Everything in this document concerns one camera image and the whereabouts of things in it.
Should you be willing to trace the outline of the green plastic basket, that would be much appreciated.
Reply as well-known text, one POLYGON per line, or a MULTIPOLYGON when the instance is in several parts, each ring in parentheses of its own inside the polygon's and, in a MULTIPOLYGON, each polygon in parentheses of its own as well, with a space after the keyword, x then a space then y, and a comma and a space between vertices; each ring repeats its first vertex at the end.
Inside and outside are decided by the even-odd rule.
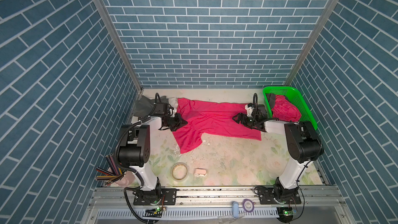
POLYGON ((264 95, 264 102, 265 106, 267 109, 267 115, 268 118, 273 117, 272 113, 272 108, 270 106, 270 103, 267 99, 267 94, 275 94, 275 95, 284 95, 287 97, 287 99, 292 103, 295 107, 298 108, 300 111, 302 117, 300 121, 310 121, 314 127, 314 129, 317 131, 318 130, 318 125, 317 122, 306 104, 302 94, 300 91, 294 87, 289 87, 289 86, 267 86, 263 89, 263 95, 264 95))

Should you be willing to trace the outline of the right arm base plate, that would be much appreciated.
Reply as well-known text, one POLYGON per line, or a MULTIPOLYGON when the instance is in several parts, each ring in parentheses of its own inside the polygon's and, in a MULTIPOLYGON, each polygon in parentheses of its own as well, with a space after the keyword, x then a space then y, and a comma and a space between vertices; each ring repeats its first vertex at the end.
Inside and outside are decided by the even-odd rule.
POLYGON ((275 195, 273 187, 256 186, 253 192, 258 196, 260 204, 296 204, 302 203, 298 189, 288 190, 286 195, 275 195))

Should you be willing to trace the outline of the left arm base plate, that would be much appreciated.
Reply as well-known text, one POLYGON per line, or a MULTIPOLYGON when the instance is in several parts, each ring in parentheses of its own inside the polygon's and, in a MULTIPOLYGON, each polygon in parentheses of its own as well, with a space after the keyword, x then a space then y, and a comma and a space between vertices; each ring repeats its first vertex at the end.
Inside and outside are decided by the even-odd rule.
POLYGON ((134 205, 175 205, 177 189, 158 188, 151 191, 136 190, 133 192, 134 205))

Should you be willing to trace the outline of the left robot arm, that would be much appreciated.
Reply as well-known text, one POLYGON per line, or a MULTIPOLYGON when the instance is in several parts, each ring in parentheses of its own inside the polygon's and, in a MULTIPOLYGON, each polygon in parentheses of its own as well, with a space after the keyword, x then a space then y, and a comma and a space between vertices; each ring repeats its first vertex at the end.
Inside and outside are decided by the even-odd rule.
POLYGON ((121 127, 113 157, 118 168, 134 174, 139 182, 139 193, 157 198, 161 196, 159 179, 146 165, 150 158, 151 131, 175 132, 187 124, 169 103, 157 102, 149 115, 121 127))

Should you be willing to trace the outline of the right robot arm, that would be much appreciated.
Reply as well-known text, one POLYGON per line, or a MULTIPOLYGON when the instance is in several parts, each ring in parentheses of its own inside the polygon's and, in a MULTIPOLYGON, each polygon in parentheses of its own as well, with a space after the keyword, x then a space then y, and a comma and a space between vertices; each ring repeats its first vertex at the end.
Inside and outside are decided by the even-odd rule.
POLYGON ((323 153, 321 140, 312 123, 266 118, 257 104, 250 103, 245 109, 247 113, 238 113, 232 118, 236 123, 286 137, 290 158, 282 175, 274 183, 274 199, 283 203, 298 196, 299 182, 304 172, 323 153))

